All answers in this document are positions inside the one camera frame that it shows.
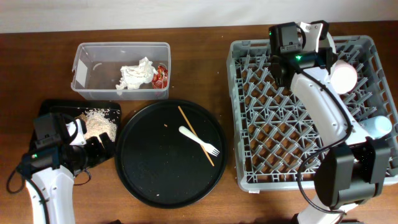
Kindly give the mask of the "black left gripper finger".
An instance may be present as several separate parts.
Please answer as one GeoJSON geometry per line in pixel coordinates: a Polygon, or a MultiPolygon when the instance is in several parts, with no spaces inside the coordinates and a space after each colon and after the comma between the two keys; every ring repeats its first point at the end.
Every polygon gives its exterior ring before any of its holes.
{"type": "Polygon", "coordinates": [[[101,149],[103,147],[102,143],[98,140],[97,137],[91,137],[86,140],[86,147],[92,149],[101,149]]]}
{"type": "Polygon", "coordinates": [[[116,145],[115,143],[109,138],[107,133],[102,133],[99,135],[99,138],[101,139],[101,143],[104,147],[104,150],[106,152],[115,152],[116,150],[116,145]]]}

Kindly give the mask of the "peanut shells and rice scraps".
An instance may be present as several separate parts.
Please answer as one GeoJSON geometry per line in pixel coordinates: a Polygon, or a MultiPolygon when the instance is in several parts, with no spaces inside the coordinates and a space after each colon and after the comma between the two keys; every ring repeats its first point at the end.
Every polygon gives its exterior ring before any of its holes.
{"type": "Polygon", "coordinates": [[[106,133],[110,140],[115,142],[118,126],[115,119],[107,118],[110,112],[110,109],[92,109],[77,116],[86,124],[87,132],[84,134],[86,140],[97,137],[101,141],[100,134],[106,133]]]}

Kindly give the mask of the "pink bowl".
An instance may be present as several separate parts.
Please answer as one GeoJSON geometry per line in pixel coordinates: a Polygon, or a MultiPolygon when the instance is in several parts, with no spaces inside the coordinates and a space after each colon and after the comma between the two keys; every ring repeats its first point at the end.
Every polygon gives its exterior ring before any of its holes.
{"type": "Polygon", "coordinates": [[[342,95],[351,91],[357,84],[358,73],[349,63],[338,60],[330,77],[331,85],[337,94],[342,95]]]}

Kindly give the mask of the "white tissue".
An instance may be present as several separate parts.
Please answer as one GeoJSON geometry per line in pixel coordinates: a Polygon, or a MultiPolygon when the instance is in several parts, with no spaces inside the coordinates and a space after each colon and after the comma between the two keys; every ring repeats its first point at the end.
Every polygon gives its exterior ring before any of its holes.
{"type": "Polygon", "coordinates": [[[147,57],[142,58],[138,65],[122,66],[120,71],[122,77],[119,84],[116,85],[117,90],[137,90],[143,83],[150,83],[154,75],[158,74],[158,71],[152,66],[152,61],[147,57]]]}

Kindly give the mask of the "wooden chopstick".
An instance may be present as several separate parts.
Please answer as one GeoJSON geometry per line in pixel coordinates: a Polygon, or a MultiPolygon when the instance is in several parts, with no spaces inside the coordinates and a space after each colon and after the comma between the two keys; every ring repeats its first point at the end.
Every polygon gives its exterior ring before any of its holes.
{"type": "MultiPolygon", "coordinates": [[[[190,130],[193,134],[195,134],[198,137],[198,134],[196,133],[195,129],[193,128],[190,120],[188,119],[187,115],[185,114],[185,112],[183,111],[182,107],[180,105],[177,106],[180,114],[182,115],[183,119],[185,120],[186,124],[188,125],[187,129],[190,130]]],[[[211,154],[207,153],[203,146],[200,146],[202,151],[204,152],[206,158],[208,159],[208,161],[210,162],[211,166],[214,167],[215,163],[213,162],[212,158],[211,158],[211,154]]]]}

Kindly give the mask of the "red snack wrapper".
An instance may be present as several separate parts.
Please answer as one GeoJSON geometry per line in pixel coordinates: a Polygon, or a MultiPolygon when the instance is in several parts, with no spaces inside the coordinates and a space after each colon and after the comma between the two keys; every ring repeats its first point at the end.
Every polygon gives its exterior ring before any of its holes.
{"type": "Polygon", "coordinates": [[[153,89],[164,89],[167,87],[169,80],[169,71],[164,64],[159,64],[157,67],[157,73],[154,74],[152,79],[153,89]]]}

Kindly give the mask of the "white plastic fork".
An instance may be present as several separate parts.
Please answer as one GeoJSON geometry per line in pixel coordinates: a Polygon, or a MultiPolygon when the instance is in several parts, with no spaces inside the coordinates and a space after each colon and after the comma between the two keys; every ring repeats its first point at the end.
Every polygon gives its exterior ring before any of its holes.
{"type": "Polygon", "coordinates": [[[220,151],[211,145],[210,143],[205,143],[202,141],[199,137],[197,137],[195,134],[193,134],[190,130],[188,130],[185,126],[180,126],[178,128],[178,131],[182,133],[184,136],[190,138],[191,140],[195,141],[198,143],[200,146],[203,146],[204,150],[211,154],[212,156],[218,156],[220,154],[220,151]]]}

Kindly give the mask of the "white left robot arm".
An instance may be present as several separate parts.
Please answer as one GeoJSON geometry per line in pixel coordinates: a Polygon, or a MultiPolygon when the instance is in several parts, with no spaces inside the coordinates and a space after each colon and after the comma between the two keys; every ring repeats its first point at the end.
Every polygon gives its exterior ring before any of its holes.
{"type": "Polygon", "coordinates": [[[75,177],[114,156],[107,133],[85,139],[85,122],[47,113],[34,120],[35,139],[14,169],[28,189],[34,223],[74,223],[75,177]]]}

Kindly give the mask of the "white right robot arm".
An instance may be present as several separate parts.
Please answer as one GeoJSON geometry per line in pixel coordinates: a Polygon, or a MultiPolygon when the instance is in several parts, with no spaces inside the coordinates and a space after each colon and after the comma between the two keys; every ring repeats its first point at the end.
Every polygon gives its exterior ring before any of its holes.
{"type": "Polygon", "coordinates": [[[316,195],[292,222],[339,223],[381,194],[389,145],[360,126],[331,82],[338,56],[327,22],[278,24],[269,28],[269,38],[277,86],[303,103],[323,142],[324,159],[313,177],[316,195]]]}

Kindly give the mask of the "clear plastic waste bin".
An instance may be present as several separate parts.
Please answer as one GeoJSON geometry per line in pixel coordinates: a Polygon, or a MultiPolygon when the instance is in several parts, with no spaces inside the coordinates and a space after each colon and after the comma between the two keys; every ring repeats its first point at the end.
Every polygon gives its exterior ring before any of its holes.
{"type": "Polygon", "coordinates": [[[166,42],[87,42],[78,46],[72,72],[71,89],[86,100],[166,100],[169,84],[154,88],[143,83],[138,89],[118,90],[123,66],[138,66],[148,58],[152,66],[168,70],[171,77],[170,45],[166,42]]]}

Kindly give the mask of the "grey dishwasher rack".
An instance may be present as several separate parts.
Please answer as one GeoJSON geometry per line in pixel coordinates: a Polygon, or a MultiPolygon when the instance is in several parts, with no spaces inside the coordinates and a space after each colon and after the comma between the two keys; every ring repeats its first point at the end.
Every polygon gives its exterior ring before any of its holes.
{"type": "MultiPolygon", "coordinates": [[[[342,96],[355,120],[385,116],[397,124],[396,106],[372,38],[339,36],[334,41],[339,59],[358,73],[354,89],[342,96]]],[[[267,40],[237,40],[226,61],[237,183],[253,194],[297,189],[300,163],[322,146],[304,105],[290,91],[276,87],[268,69],[270,52],[267,40]]]]}

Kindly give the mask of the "black rectangular tray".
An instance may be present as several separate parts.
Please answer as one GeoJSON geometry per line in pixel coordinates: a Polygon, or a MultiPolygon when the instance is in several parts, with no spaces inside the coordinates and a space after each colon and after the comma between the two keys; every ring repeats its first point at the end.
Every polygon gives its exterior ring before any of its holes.
{"type": "MultiPolygon", "coordinates": [[[[116,120],[117,134],[116,140],[119,134],[119,125],[121,124],[121,107],[117,103],[112,102],[95,102],[95,101],[73,101],[73,100],[45,100],[43,101],[40,110],[39,116],[47,116],[49,114],[52,115],[60,115],[60,121],[64,121],[65,123],[70,123],[72,125],[82,124],[83,130],[87,132],[86,124],[81,119],[77,118],[80,114],[85,111],[92,109],[110,109],[110,114],[107,115],[107,118],[113,118],[116,120]]],[[[66,144],[53,144],[48,146],[47,148],[37,148],[37,135],[33,134],[32,139],[30,141],[30,149],[27,153],[33,160],[39,160],[40,158],[50,157],[53,152],[59,153],[59,159],[62,160],[62,151],[68,147],[72,146],[84,146],[86,144],[86,140],[78,143],[71,143],[69,145],[66,144]]]]}

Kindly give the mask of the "round black serving tray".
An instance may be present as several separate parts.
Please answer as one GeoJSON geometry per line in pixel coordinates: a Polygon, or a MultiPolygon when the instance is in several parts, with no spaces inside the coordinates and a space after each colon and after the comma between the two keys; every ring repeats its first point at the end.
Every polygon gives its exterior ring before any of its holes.
{"type": "Polygon", "coordinates": [[[204,107],[185,100],[161,100],[138,111],[118,137],[115,166],[131,195],[157,208],[181,208],[208,195],[221,179],[228,143],[217,119],[204,107]],[[200,145],[178,131],[188,125],[216,147],[212,167],[200,145]]]}

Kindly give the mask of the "light blue cup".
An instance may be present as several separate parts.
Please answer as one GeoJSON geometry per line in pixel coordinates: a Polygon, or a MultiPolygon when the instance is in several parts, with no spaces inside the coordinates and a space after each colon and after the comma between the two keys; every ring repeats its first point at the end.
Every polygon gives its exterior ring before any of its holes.
{"type": "Polygon", "coordinates": [[[359,122],[373,139],[379,139],[392,131],[392,123],[385,116],[375,116],[359,122]]]}

